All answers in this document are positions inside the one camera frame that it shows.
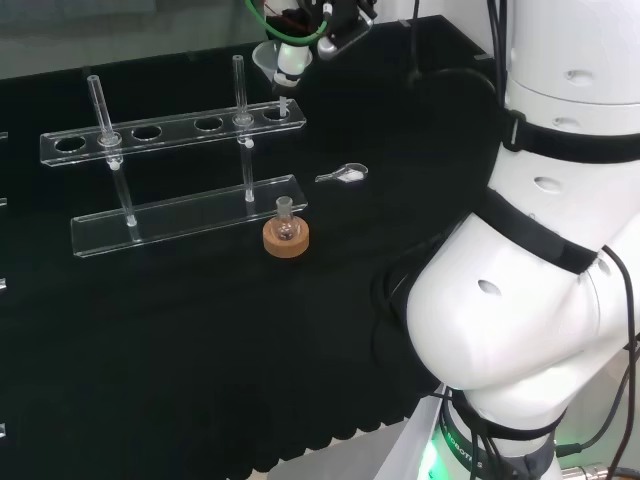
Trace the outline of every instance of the test tube rack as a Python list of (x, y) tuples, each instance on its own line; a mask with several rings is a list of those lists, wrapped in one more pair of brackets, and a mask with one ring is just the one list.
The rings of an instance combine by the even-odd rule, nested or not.
[[(244, 60), (233, 57), (236, 107), (112, 124), (96, 75), (87, 78), (98, 126), (45, 133), (40, 161), (49, 167), (104, 160), (121, 208), (71, 219), (73, 253), (89, 257), (271, 217), (276, 200), (307, 201), (293, 175), (253, 181), (254, 137), (302, 128), (306, 119), (292, 99), (247, 104)], [(243, 184), (134, 206), (124, 175), (124, 157), (220, 140), (239, 144)]]

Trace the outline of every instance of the black tablecloth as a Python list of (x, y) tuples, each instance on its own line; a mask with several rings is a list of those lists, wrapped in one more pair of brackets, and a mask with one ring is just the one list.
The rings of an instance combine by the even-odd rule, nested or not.
[[(112, 119), (135, 120), (233, 105), (231, 56), (252, 48), (90, 70)], [(40, 165), (39, 135), (95, 124), (89, 69), (0, 82), (0, 477), (245, 478), (411, 414), (434, 379), (384, 323), (372, 361), (369, 281), (478, 197), (499, 137), (486, 85), (434, 73), (477, 49), (431, 18), (419, 51), (411, 89), (409, 29), (374, 28), (308, 72), (302, 131), (256, 139), (256, 179), (293, 173), (309, 201), (293, 261), (266, 254), (260, 223), (73, 257), (69, 219), (117, 206), (111, 176)], [(249, 101), (271, 98), (247, 71)], [(366, 181), (313, 183), (346, 162)], [(125, 163), (137, 204), (241, 183), (233, 141)]]

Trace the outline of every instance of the test tube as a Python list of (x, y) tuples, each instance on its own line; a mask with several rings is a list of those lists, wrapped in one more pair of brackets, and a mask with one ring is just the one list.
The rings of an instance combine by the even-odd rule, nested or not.
[(280, 97), (280, 118), (287, 116), (287, 97)]
[(107, 102), (102, 92), (100, 78), (97, 75), (90, 75), (87, 77), (87, 83), (89, 84), (89, 92), (91, 92), (91, 100), (93, 100), (93, 108), (96, 111), (100, 130), (102, 130), (100, 142), (105, 146), (113, 147), (118, 144), (118, 137), (113, 131), (113, 125), (111, 124), (109, 110), (107, 110)]
[(131, 239), (134, 242), (139, 242), (138, 221), (133, 210), (133, 204), (131, 203), (127, 179), (122, 171), (123, 158), (122, 154), (119, 153), (120, 149), (116, 148), (120, 143), (120, 137), (113, 131), (113, 125), (111, 124), (107, 102), (102, 92), (100, 78), (97, 75), (90, 75), (87, 77), (87, 83), (89, 84), (89, 91), (91, 92), (91, 99), (93, 100), (93, 108), (96, 111), (96, 118), (100, 124), (100, 130), (102, 130), (99, 142), (109, 152), (113, 152), (107, 157), (107, 165), (109, 165), (113, 173), (113, 183), (115, 184), (118, 199), (124, 212), (125, 221), (129, 227)]
[(238, 112), (233, 121), (236, 125), (246, 127), (253, 123), (253, 117), (247, 112), (247, 87), (244, 81), (244, 58), (242, 55), (233, 56), (233, 80), (236, 90), (236, 105)]
[(242, 162), (242, 181), (244, 183), (244, 199), (247, 203), (255, 200), (253, 196), (253, 166), (251, 165), (251, 149), (253, 140), (251, 137), (240, 137), (240, 161)]

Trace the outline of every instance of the small flask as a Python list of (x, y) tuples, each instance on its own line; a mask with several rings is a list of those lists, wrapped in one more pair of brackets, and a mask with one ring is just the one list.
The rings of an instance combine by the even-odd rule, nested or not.
[(300, 219), (293, 216), (293, 200), (291, 197), (280, 197), (276, 200), (277, 213), (271, 228), (273, 235), (283, 241), (293, 240), (300, 235)]
[(276, 216), (262, 229), (264, 248), (274, 257), (293, 258), (309, 247), (309, 226), (293, 215), (293, 200), (280, 197), (276, 200)]

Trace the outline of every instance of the white wall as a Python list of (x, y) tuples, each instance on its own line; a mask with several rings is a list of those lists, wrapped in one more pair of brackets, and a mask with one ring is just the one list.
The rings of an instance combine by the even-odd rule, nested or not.
[[(272, 0), (274, 6), (282, 0)], [(422, 0), (420, 15), (442, 13)], [(242, 0), (157, 0), (155, 14), (0, 28), (0, 78), (236, 45), (264, 38)], [(410, 18), (413, 0), (380, 0), (379, 21)]]
[(444, 0), (443, 14), (485, 52), (493, 53), (486, 0)]

